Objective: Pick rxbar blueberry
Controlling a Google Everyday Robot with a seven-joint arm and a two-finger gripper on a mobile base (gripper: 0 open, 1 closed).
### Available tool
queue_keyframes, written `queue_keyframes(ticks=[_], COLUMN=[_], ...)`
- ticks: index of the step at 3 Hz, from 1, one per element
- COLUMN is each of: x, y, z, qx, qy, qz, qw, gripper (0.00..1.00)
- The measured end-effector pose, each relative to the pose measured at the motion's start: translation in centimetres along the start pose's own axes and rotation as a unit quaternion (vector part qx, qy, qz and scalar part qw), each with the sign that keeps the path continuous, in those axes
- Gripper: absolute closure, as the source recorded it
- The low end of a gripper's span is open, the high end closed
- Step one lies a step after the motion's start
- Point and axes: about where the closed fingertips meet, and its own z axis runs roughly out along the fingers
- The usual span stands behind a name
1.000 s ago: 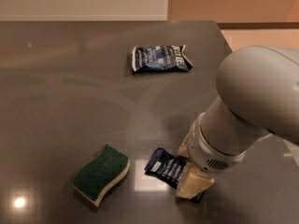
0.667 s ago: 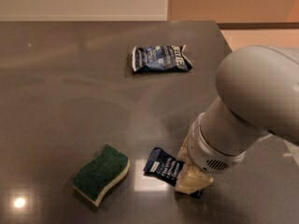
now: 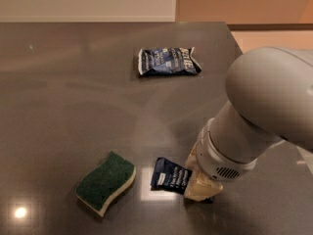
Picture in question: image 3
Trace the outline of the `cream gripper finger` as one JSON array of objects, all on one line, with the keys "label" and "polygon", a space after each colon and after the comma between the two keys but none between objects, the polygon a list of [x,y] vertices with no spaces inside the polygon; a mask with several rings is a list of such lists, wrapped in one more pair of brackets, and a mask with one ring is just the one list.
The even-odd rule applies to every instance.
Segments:
[{"label": "cream gripper finger", "polygon": [[219,194],[223,185],[210,179],[200,170],[194,170],[184,193],[184,197],[196,202],[203,201]]},{"label": "cream gripper finger", "polygon": [[185,167],[189,170],[194,170],[197,167],[197,157],[196,157],[197,145],[194,145],[188,158],[185,161]]}]

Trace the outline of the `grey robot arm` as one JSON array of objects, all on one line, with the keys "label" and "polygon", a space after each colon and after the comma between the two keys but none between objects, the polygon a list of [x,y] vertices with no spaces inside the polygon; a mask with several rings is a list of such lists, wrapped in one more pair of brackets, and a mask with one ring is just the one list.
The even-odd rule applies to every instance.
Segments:
[{"label": "grey robot arm", "polygon": [[228,101],[201,129],[186,160],[184,197],[219,194],[224,181],[255,168],[267,149],[285,141],[313,151],[313,51],[262,47],[228,69]]}]

